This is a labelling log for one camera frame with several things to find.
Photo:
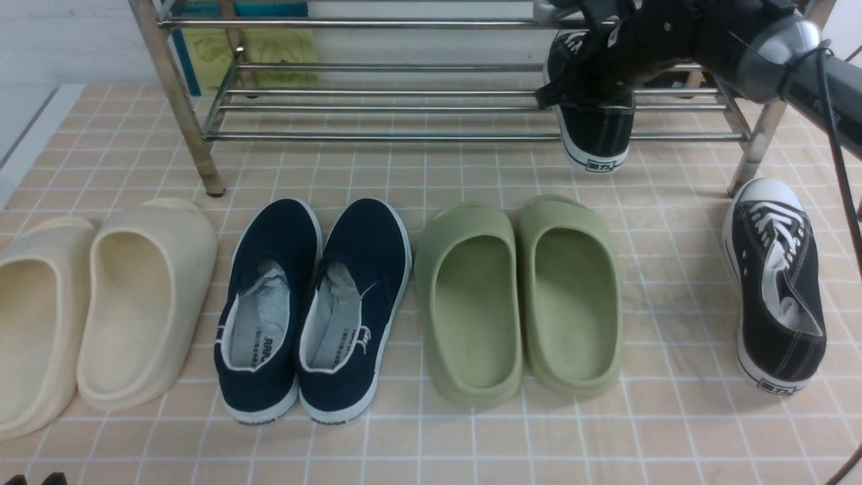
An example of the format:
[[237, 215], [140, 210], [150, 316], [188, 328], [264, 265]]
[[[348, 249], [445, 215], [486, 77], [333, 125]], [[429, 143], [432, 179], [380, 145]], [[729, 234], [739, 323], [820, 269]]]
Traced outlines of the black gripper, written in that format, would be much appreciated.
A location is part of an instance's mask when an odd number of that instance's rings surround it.
[[538, 107], [611, 102], [693, 58], [707, 11], [700, 1], [537, 1], [537, 22], [581, 13], [587, 27], [552, 47], [558, 59], [535, 93]]

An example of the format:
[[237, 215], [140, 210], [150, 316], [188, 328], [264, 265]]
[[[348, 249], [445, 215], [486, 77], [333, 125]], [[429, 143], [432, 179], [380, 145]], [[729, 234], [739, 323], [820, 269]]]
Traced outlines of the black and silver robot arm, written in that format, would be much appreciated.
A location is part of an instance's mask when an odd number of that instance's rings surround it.
[[752, 102], [787, 102], [860, 154], [858, 67], [831, 55], [791, 1], [536, 1], [551, 24], [582, 13], [583, 49], [535, 93], [541, 108], [599, 104], [681, 61], [699, 64]]

